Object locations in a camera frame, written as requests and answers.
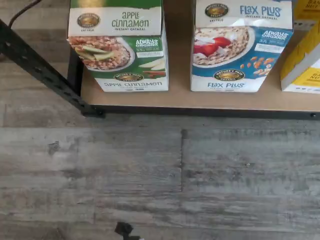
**yellow box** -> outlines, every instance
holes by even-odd
[[[294,8],[294,29],[309,31],[320,20],[320,0],[298,0]]]
[[[280,77],[284,92],[320,94],[320,21],[287,57]]]

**shelf upright post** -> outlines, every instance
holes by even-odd
[[[86,117],[104,117],[104,111],[80,97],[79,85],[70,83],[0,19],[0,53],[71,103]]]

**bowl of oatmeal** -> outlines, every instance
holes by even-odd
[[[248,26],[197,28],[193,65],[215,68],[244,56],[255,43],[255,31]]]
[[[71,36],[68,41],[91,71],[119,71],[135,60],[135,52],[122,37]]]

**shelf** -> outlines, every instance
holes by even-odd
[[[85,70],[82,80],[82,98],[91,105],[105,107],[303,112],[308,116],[312,113],[320,113],[320,94],[281,91],[279,70],[286,55],[302,38],[302,32],[294,34],[277,65],[258,92],[190,91],[192,20],[189,16],[191,13],[187,12],[169,13],[166,16],[170,64],[169,91],[106,93]]]

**black cable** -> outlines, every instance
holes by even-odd
[[[29,5],[25,6],[23,9],[21,9],[16,15],[13,16],[13,18],[11,18],[8,27],[11,28],[12,25],[14,24],[14,21],[20,17],[23,13],[25,13],[27,10],[29,10],[30,8],[34,7],[35,5],[37,5],[38,3],[40,3],[42,0],[35,0],[34,2],[31,2]]]

